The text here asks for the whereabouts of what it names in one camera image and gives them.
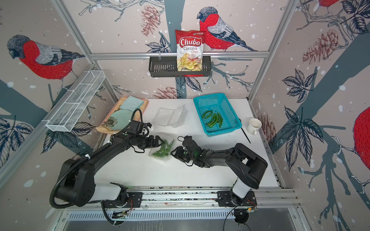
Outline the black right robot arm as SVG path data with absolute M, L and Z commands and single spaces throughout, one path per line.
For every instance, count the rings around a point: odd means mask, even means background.
M 259 188 L 268 167 L 265 159 L 242 143 L 226 150 L 202 149 L 191 136 L 185 136 L 182 145 L 171 151 L 171 156 L 200 168 L 229 167 L 237 176 L 231 189 L 231 197 L 240 200 L 244 199 L 251 189 Z

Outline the black right arm base bracket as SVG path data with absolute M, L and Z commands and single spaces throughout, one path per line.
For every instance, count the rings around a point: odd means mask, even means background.
M 239 198 L 232 191 L 218 191 L 215 200 L 220 207 L 256 207 L 255 194 L 250 190 L 244 198 Z

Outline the clear clamshell container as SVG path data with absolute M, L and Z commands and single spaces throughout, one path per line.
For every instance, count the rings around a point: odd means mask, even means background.
M 168 109 L 162 107 L 157 111 L 152 123 L 154 125 L 163 127 L 170 126 L 173 128 L 178 128 L 185 123 L 187 114 L 188 110 L 184 105 L 177 109 Z
M 160 137 L 160 146 L 152 148 L 149 152 L 149 156 L 157 160 L 168 161 L 174 149 L 175 137 L 170 133 L 157 133 L 156 135 Z

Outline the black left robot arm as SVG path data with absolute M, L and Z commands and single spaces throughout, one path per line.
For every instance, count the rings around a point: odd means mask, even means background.
M 149 134 L 150 123 L 132 121 L 129 127 L 111 136 L 110 141 L 90 155 L 63 163 L 56 185 L 50 194 L 53 208 L 82 207 L 95 201 L 118 201 L 125 204 L 126 187 L 118 183 L 95 183 L 95 174 L 117 155 L 134 148 L 144 153 L 147 148 L 164 144 L 158 135 Z

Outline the green pepper bunch container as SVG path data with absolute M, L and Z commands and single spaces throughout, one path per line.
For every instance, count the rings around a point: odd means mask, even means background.
M 154 152 L 152 155 L 158 158 L 166 158 L 172 151 L 173 143 L 174 140 L 171 140 L 170 142 L 168 142 L 167 140 L 163 140 L 160 149 Z
M 218 125 L 219 128 L 223 125 L 223 118 L 219 112 L 214 112 L 213 110 L 206 111 L 202 114 L 201 118 L 203 120 L 209 119 L 205 125 L 209 128 L 213 128 L 214 126 Z

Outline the black left arm base bracket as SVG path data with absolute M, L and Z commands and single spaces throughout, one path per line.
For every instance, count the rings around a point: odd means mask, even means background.
M 119 187 L 120 191 L 116 199 L 104 200 L 105 208 L 139 208 L 143 199 L 142 192 L 128 192 L 128 188 L 118 183 L 111 183 Z

